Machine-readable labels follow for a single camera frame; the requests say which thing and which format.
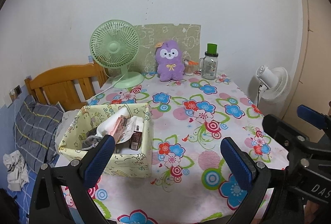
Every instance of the metal screw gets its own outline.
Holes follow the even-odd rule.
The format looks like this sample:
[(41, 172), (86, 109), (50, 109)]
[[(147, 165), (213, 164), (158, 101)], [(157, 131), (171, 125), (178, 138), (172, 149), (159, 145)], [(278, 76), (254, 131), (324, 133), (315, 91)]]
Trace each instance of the metal screw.
[(70, 162), (71, 166), (77, 166), (79, 164), (79, 160), (78, 159), (74, 159)]
[(305, 138), (304, 138), (303, 136), (301, 136), (301, 135), (297, 136), (297, 138), (298, 138), (298, 140), (301, 141), (301, 142), (305, 141)]
[(40, 169), (44, 170), (48, 167), (48, 164), (47, 163), (43, 163), (41, 166), (40, 166)]
[(265, 164), (263, 162), (261, 162), (261, 161), (258, 161), (256, 163), (256, 166), (258, 166), (259, 168), (263, 169), (265, 167)]
[(309, 161), (307, 159), (301, 159), (300, 163), (305, 168), (309, 166)]

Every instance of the orange item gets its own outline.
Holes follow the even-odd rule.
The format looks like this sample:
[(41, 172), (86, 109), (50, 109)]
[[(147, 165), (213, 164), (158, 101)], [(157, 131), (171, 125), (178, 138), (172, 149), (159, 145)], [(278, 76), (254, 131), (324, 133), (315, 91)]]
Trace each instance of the orange item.
[(198, 65), (198, 63), (195, 61), (188, 60), (188, 65)]
[(156, 45), (155, 45), (155, 47), (156, 48), (159, 48), (159, 47), (161, 47), (163, 45), (163, 42), (160, 42), (160, 43), (157, 43)]
[(125, 117), (124, 116), (120, 116), (115, 123), (115, 127), (113, 130), (108, 131), (108, 134), (111, 135), (112, 137), (114, 137), (115, 143), (118, 142), (118, 140), (120, 139), (120, 136), (123, 132), (124, 129), (124, 125), (125, 125)]

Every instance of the wall socket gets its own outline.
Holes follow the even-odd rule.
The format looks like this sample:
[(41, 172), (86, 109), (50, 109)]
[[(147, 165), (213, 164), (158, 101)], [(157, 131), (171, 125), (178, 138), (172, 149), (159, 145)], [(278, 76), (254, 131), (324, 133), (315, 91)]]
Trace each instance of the wall socket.
[(22, 90), (21, 90), (21, 88), (20, 88), (20, 85), (18, 85), (16, 88), (12, 89), (12, 90), (10, 91), (10, 93), (9, 93), (9, 96), (10, 96), (12, 102), (13, 102), (14, 100), (16, 100), (17, 97), (18, 97), (21, 93), (22, 93)]

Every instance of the blue wall section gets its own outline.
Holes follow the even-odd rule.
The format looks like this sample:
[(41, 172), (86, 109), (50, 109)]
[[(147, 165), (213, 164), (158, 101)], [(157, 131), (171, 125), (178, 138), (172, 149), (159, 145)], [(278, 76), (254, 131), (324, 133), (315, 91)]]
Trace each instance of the blue wall section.
[(4, 154), (10, 154), (15, 151), (14, 120), (27, 95), (28, 90), (24, 85), (22, 93), (8, 108), (5, 105), (0, 108), (0, 188), (8, 186), (7, 170), (3, 164), (2, 157)]

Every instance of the table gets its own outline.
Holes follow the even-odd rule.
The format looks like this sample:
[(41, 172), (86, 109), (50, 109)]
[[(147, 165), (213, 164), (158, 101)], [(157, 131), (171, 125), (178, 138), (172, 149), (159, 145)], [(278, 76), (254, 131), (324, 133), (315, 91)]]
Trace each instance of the table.
[[(233, 214), (246, 191), (222, 158), (219, 146), (226, 136), (269, 168), (288, 165), (287, 151), (263, 131), (258, 108), (226, 74), (209, 81), (196, 72), (177, 82), (160, 82), (155, 72), (143, 75), (145, 80), (136, 87), (112, 88), (89, 100), (90, 105), (148, 103), (152, 112), (151, 177), (103, 174), (88, 191), (106, 218), (196, 223)], [(268, 190), (256, 217), (262, 216), (271, 193)], [(75, 207), (68, 189), (64, 195)]]

